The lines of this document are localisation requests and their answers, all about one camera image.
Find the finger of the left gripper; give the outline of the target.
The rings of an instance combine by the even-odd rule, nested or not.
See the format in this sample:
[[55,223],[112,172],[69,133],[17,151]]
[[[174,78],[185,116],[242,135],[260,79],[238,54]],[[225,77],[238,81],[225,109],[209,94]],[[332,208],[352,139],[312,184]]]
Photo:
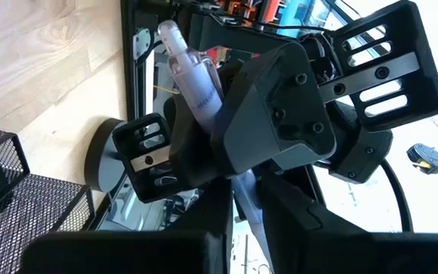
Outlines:
[[175,95],[164,104],[171,126],[169,160],[185,189],[215,182],[230,185],[230,160],[223,145],[199,125],[186,100]]
[[240,66],[216,115],[210,144],[226,175],[270,159],[291,169],[334,154],[334,130],[299,43],[284,44]]

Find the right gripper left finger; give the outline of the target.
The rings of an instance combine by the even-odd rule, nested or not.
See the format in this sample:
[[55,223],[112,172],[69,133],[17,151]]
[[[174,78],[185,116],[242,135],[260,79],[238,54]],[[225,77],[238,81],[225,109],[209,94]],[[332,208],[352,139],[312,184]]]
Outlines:
[[52,232],[24,250],[22,273],[220,274],[230,271],[233,194],[216,179],[162,231]]

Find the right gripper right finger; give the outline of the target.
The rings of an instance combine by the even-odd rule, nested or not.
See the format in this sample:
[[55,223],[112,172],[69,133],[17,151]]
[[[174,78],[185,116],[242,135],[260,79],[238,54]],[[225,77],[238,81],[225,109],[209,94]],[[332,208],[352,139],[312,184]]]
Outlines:
[[365,231],[273,173],[261,203],[276,273],[438,273],[438,234]]

